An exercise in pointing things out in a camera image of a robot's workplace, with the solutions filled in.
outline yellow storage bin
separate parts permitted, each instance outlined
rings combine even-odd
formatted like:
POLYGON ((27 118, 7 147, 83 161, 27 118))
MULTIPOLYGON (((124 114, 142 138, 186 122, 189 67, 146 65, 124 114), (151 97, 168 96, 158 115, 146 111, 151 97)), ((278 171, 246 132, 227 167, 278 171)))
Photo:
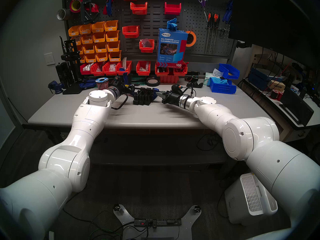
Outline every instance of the yellow storage bin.
POLYGON ((79 35, 79 28, 80 26, 72 26, 70 27, 70 29, 68 30, 69 36, 77 36, 79 35))
POLYGON ((113 42, 119 40, 119 30, 112 31, 112 32, 106 32, 106 41, 107 42, 113 42))
POLYGON ((116 42, 108 42, 108 52, 118 52, 120 50, 120 40, 116 42))
POLYGON ((85 58, 85 62, 86 63, 95 63, 97 60, 96 60, 96 54, 93 53, 93 54, 86 54, 84 56, 85 58))
POLYGON ((92 32, 103 32, 104 31, 104 23, 105 21, 97 22, 92 25, 92 32))
POLYGON ((104 30, 106 32, 116 31, 118 29, 118 21, 117 20, 109 20, 104 23, 104 30))
POLYGON ((105 32, 97 32, 93 35, 93 41, 95 43, 98 42, 105 42, 106 41, 106 36, 105 36, 105 32))
POLYGON ((80 63, 85 63, 85 55, 84 54, 80 54, 80 63))
POLYGON ((84 45, 93 43, 93 34, 88 33, 88 34, 81 35, 81 43, 84 45))
POLYGON ((95 51, 97 53, 99 53, 99 52, 107 52, 107 43, 106 42, 96 43, 94 48, 95 48, 95 51))
POLYGON ((88 33, 91 33, 92 31, 92 24, 86 24, 86 25, 81 25, 79 27, 79 32, 80 34, 88 34, 88 33))
POLYGON ((110 62, 120 62, 121 61, 121 50, 109 53, 110 62))
POLYGON ((73 36, 71 39, 75 39, 75 43, 76 45, 81 45, 81 35, 78 35, 78 36, 73 36))
POLYGON ((83 53, 84 54, 94 53, 94 43, 89 43, 89 44, 83 45, 83 53))
POLYGON ((96 60, 97 60, 97 62, 107 61, 108 58, 109 58, 109 53, 108 53, 108 52, 103 52, 103 53, 97 53, 97 54, 96 54, 96 60))

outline metal base plate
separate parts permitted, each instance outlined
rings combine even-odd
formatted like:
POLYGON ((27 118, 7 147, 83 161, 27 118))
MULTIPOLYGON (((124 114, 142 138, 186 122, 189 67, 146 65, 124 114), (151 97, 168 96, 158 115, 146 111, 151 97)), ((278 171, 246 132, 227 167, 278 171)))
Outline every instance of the metal base plate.
MULTIPOLYGON (((196 205, 193 205, 189 211, 181 218, 182 225, 181 226, 159 226, 156 229, 148 228, 149 235, 148 239, 154 239, 154 240, 172 240, 176 239, 179 236, 179 239, 184 240, 192 240, 192 233, 191 233, 191 227, 193 223, 197 220, 197 218, 200 216, 200 212, 195 212, 194 208, 196 205)), ((120 220, 120 222, 124 225, 126 223, 134 221, 134 217, 132 217, 128 211, 125 209, 123 205, 120 204, 120 211, 113 211, 116 217, 120 220)), ((123 239, 145 239, 147 236, 147 231, 143 232, 141 235, 141 232, 136 231, 132 227, 124 227, 123 231, 123 239)))

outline workbench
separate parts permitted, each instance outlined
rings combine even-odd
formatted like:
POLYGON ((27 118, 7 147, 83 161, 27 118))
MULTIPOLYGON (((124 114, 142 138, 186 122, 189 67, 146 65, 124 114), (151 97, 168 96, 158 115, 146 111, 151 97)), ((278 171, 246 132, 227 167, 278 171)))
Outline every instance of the workbench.
MULTIPOLYGON (((180 78, 179 84, 186 85, 186 82, 180 78)), ((170 90, 171 86, 167 84, 156 88, 166 91, 170 90)), ((25 127, 45 130, 54 143, 61 142, 61 131, 70 131, 75 111, 92 90, 84 90, 74 95, 54 95, 28 120, 29 125, 25 127)), ((233 95, 212 93, 207 86, 194 90, 198 97, 215 98, 218 104, 228 107, 239 118, 268 117, 268 114, 238 87, 233 95)), ((122 95, 113 107, 119 107, 125 98, 126 96, 122 95)), ((221 171, 227 174, 236 161, 228 157, 222 144, 211 151, 196 148, 199 138, 208 132, 211 131, 195 114, 174 105, 162 104, 160 97, 149 106, 141 106, 133 105, 133 97, 129 96, 121 109, 110 111, 104 131, 93 144, 90 159, 93 163, 110 165, 225 163, 221 171), (119 148, 113 148, 119 143, 126 145, 126 150, 132 151, 128 154, 119 148)))

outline scissors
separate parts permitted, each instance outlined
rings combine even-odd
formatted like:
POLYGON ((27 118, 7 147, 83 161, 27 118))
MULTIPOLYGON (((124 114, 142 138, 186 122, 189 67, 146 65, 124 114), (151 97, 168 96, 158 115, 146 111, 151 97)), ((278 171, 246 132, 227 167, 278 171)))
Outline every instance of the scissors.
POLYGON ((208 22, 208 18, 207 18, 206 11, 205 11, 206 1, 207 1, 207 0, 197 0, 197 1, 200 2, 201 7, 203 8, 203 12, 204 12, 205 19, 206 19, 207 22, 208 22))

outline wire spool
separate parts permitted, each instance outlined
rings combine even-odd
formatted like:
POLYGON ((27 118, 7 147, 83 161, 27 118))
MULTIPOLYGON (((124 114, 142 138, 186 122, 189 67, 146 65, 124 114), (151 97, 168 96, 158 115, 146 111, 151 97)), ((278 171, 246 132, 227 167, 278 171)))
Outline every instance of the wire spool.
POLYGON ((273 90, 271 91, 270 98, 276 100, 277 97, 278 97, 278 95, 279 95, 279 91, 273 89, 273 90))
POLYGON ((82 0, 71 0, 70 5, 69 5, 70 10, 74 13, 79 13, 81 2, 82 2, 82 0))
POLYGON ((106 77, 97 79, 96 83, 97 83, 97 86, 98 86, 98 90, 104 90, 104 89, 107 89, 109 87, 108 78, 106 78, 106 77))
POLYGON ((191 47, 195 44, 197 37, 194 32, 189 31, 188 38, 186 39, 186 47, 191 47))
POLYGON ((160 82, 157 80, 157 78, 152 76, 146 79, 146 85, 149 87, 157 87, 160 85, 160 82))

